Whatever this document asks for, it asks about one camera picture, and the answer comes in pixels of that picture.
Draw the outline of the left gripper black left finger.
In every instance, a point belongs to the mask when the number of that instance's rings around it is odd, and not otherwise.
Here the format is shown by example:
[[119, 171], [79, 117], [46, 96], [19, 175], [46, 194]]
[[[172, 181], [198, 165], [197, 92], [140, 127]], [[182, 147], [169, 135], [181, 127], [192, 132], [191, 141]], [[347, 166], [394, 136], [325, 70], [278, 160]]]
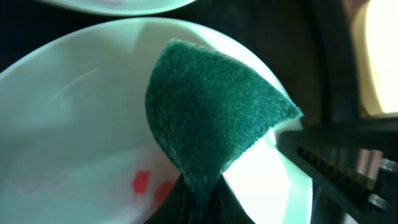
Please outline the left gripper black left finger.
[[190, 192], [180, 175], [162, 205], [144, 224], [188, 224]]

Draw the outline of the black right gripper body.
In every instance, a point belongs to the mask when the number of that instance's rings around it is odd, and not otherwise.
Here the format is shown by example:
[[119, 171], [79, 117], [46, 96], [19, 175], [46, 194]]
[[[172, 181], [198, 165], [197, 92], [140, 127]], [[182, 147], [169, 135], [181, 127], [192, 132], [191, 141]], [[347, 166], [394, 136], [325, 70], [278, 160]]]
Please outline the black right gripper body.
[[[285, 131], [277, 147], [358, 223], [397, 223], [397, 118]], [[328, 158], [328, 149], [381, 151], [377, 178]]]

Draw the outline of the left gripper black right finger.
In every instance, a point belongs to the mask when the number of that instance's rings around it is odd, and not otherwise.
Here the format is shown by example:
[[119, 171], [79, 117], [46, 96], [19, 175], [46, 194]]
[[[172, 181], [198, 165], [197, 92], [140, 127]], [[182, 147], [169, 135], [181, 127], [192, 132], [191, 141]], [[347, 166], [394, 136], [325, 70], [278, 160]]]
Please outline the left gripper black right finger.
[[223, 175], [214, 191], [214, 223], [254, 224]]

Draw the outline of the green and yellow sponge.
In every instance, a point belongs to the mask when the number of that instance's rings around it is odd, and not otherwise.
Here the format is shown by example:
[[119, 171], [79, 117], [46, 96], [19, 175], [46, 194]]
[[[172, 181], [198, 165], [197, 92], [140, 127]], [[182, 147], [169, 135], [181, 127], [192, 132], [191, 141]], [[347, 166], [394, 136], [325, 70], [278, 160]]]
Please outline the green and yellow sponge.
[[150, 76], [147, 122], [204, 212], [224, 172], [270, 128], [301, 110], [251, 67], [182, 40], [170, 41]]

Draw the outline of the mint plate with zigzag stain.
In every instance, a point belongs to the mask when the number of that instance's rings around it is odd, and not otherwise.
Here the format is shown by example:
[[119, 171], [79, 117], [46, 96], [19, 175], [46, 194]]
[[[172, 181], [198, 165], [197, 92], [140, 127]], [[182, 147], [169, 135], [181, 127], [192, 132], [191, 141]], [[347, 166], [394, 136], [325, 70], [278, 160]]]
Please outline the mint plate with zigzag stain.
[[144, 223], [180, 173], [147, 125], [144, 95], [172, 39], [204, 45], [284, 87], [218, 31], [158, 17], [61, 37], [1, 74], [1, 222]]

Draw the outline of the yellow plate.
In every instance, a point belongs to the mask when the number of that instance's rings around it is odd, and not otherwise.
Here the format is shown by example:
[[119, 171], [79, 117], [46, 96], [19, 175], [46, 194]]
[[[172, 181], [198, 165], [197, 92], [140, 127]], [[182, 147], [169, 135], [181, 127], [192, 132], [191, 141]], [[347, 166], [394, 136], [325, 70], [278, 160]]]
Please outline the yellow plate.
[[361, 105], [370, 116], [397, 116], [397, 0], [364, 3], [351, 35]]

